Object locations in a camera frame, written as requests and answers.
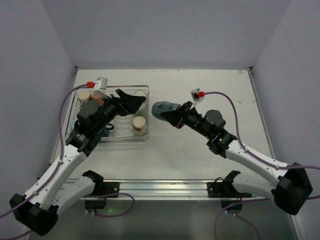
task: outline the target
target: white table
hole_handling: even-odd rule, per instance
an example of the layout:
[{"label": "white table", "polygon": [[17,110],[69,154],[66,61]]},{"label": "white table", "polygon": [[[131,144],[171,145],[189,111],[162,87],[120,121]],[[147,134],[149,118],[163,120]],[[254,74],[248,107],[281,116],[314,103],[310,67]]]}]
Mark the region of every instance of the white table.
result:
[{"label": "white table", "polygon": [[[84,69],[78,71],[74,86],[95,81],[98,77],[108,78],[109,85],[150,87],[149,137],[146,142],[138,143],[100,143],[71,174],[71,179],[77,179],[87,170],[110,180],[203,180],[225,177],[232,170],[255,175],[236,162],[214,155],[206,146],[207,139],[187,126],[178,130],[151,115],[155,102],[183,104],[192,100],[190,91],[196,88],[229,95],[238,112],[241,139],[270,156],[257,101],[245,70]],[[210,109],[219,110],[226,120],[225,128],[236,134],[232,107],[223,96],[206,96],[196,108],[202,114]]]}]

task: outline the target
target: gray floor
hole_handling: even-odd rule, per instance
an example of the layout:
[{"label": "gray floor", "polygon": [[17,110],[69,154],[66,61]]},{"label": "gray floor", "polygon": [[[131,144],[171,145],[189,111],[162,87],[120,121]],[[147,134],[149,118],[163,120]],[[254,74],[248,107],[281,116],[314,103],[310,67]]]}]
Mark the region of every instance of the gray floor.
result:
[{"label": "gray floor", "polygon": [[[138,201],[128,215],[102,218],[85,215],[79,201],[59,218],[46,236],[33,233],[30,240],[214,240],[214,221],[221,209],[215,201]],[[105,214],[125,210],[129,201],[108,200]],[[258,228],[262,240],[296,240],[291,217],[272,202],[244,205],[240,213]],[[218,222],[219,240],[257,240],[241,219],[223,214]]]}]

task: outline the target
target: cable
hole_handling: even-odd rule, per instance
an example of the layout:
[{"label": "cable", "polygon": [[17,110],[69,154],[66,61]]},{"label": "cable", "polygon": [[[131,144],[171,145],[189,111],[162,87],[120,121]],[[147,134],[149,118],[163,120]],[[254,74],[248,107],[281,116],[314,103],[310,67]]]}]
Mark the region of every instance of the cable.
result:
[{"label": "cable", "polygon": [[108,198],[108,197],[112,197],[112,196],[117,196],[117,195],[126,195],[128,197],[130,197],[132,199],[132,204],[131,206],[124,212],[122,213],[119,213],[119,214],[114,214],[114,215],[104,215],[104,214],[100,214],[100,213],[94,213],[94,212],[91,212],[88,210],[88,213],[91,213],[95,216],[98,216],[98,217],[102,217],[102,218],[116,218],[116,217],[120,217],[120,216],[123,216],[127,213],[129,213],[135,206],[135,199],[132,195],[130,195],[129,193],[125,193],[125,192],[117,192],[117,193],[111,193],[111,194],[106,194],[106,195],[98,195],[98,196],[86,196],[87,198],[90,197],[90,198]]},{"label": "cable", "polygon": [[[236,110],[236,107],[235,107],[235,104],[232,102],[231,98],[226,95],[225,93],[223,92],[220,92],[220,91],[208,91],[208,92],[205,92],[204,95],[210,95],[210,94],[217,94],[217,95],[222,95],[224,96],[225,98],[227,98],[232,106],[232,109],[233,109],[233,112],[234,112],[234,117],[235,117],[235,128],[236,128],[236,136],[238,138],[238,141],[239,141],[239,144],[240,146],[245,150],[246,147],[244,145],[244,143],[241,141],[241,138],[240,138],[240,131],[239,131],[239,120],[238,120],[238,114],[237,114],[237,110]],[[251,155],[252,157],[254,157],[255,159],[259,160],[260,162],[270,166],[270,167],[273,167],[273,168],[277,168],[276,165],[273,165],[272,163],[269,163],[265,160],[263,160],[261,157],[255,155],[254,153],[252,153],[251,151],[247,150],[246,149],[246,152]],[[320,170],[320,167],[318,166],[312,166],[312,165],[302,165],[302,166],[279,166],[278,169],[282,169],[282,170],[289,170],[289,169],[316,169],[316,170]],[[315,196],[310,196],[308,197],[308,200],[313,200],[313,199],[320,199],[320,194],[319,195],[315,195]]]},{"label": "cable", "polygon": [[[60,152],[60,157],[59,159],[63,159],[64,156],[64,139],[63,139],[63,134],[62,134],[62,127],[61,127],[61,116],[62,116],[62,110],[64,107],[64,104],[66,103],[69,95],[71,93],[73,93],[74,91],[81,89],[81,88],[86,88],[88,84],[82,84],[79,86],[74,87],[68,94],[67,96],[64,98],[62,105],[60,107],[60,111],[59,111],[59,140],[60,140],[60,146],[61,146],[61,152]],[[36,192],[40,192],[43,188],[45,188],[45,186],[52,180],[52,178],[56,175],[59,167],[61,166],[61,163],[59,162],[54,171],[52,172],[52,174],[50,175],[50,177],[36,190]],[[29,197],[27,197],[25,200],[23,200],[21,203],[19,203],[17,206],[11,208],[10,210],[6,211],[5,213],[0,214],[0,219],[2,219],[3,217],[9,215],[10,213],[12,213],[13,211],[17,210],[18,208],[20,208],[22,205],[24,205],[26,202],[28,202],[29,200],[31,200],[36,194],[31,194]],[[19,239],[24,237],[25,235],[28,235],[29,233],[31,233],[32,230],[25,232],[24,234],[21,234],[19,236],[15,236],[15,237],[11,237],[11,238],[4,238],[4,239],[0,239],[0,240],[15,240],[15,239]]]},{"label": "cable", "polygon": [[[215,240],[219,240],[219,238],[218,238],[218,233],[217,233],[217,224],[218,224],[219,217],[220,217],[221,214],[224,213],[227,209],[232,208],[232,207],[237,206],[237,205],[240,205],[240,204],[255,203],[255,202],[264,202],[264,201],[268,201],[268,200],[269,200],[269,199],[267,199],[267,198],[243,200],[243,201],[234,202],[234,203],[232,203],[232,204],[224,207],[223,209],[221,209],[220,212],[219,212],[219,213],[217,214],[217,216],[215,217],[214,225],[213,225],[213,232],[214,232],[214,238],[215,238]],[[250,222],[248,219],[246,219],[245,217],[240,216],[240,215],[235,215],[235,217],[238,217],[238,218],[246,221],[247,223],[249,223],[249,224],[254,228],[254,230],[256,231],[256,233],[257,233],[257,235],[258,235],[258,239],[259,239],[259,240],[261,239],[261,236],[260,236],[260,234],[259,234],[259,232],[258,232],[257,227],[256,227],[252,222]]]}]

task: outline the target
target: red cable plug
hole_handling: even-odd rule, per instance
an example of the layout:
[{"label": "red cable plug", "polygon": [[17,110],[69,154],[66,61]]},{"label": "red cable plug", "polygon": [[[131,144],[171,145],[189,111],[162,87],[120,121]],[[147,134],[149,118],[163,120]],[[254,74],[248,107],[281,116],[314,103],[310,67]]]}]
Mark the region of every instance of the red cable plug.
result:
[{"label": "red cable plug", "polygon": [[203,98],[204,96],[205,96],[205,92],[204,91],[198,92],[198,97],[199,98]]},{"label": "red cable plug", "polygon": [[86,86],[88,87],[88,89],[93,89],[95,86],[95,83],[93,81],[88,81],[86,83]]}]

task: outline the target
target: wire rack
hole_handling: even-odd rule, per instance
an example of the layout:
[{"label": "wire rack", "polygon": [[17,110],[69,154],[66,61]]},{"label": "wire rack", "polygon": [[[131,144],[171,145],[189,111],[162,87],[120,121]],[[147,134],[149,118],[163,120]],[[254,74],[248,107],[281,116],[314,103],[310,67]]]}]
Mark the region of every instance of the wire rack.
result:
[{"label": "wire rack", "polygon": [[[146,108],[147,112],[149,112],[149,94],[150,94],[150,89],[147,85],[122,85],[122,86],[108,86],[107,91],[111,95],[114,95],[115,97],[119,97],[118,94],[116,93],[117,89],[121,89],[124,91],[126,94],[134,95],[136,91],[143,91],[146,93]],[[77,114],[80,110],[80,101],[78,99],[78,93],[81,91],[87,91],[91,95],[93,94],[93,88],[86,88],[86,89],[80,89],[78,90],[74,95],[73,98],[71,99],[71,108],[68,112],[67,116],[67,128],[65,131],[65,136],[69,136],[71,132],[71,122],[77,118]],[[113,130],[109,131],[109,136],[108,137],[102,137],[100,140],[100,143],[105,143],[105,142],[144,142],[147,140],[148,135],[149,135],[149,130],[148,130],[148,116],[146,119],[146,126],[147,126],[147,131],[146,135],[144,136],[135,136],[134,130],[133,130],[133,121],[134,116],[127,115],[127,116],[116,116],[110,124],[114,126]]]}]

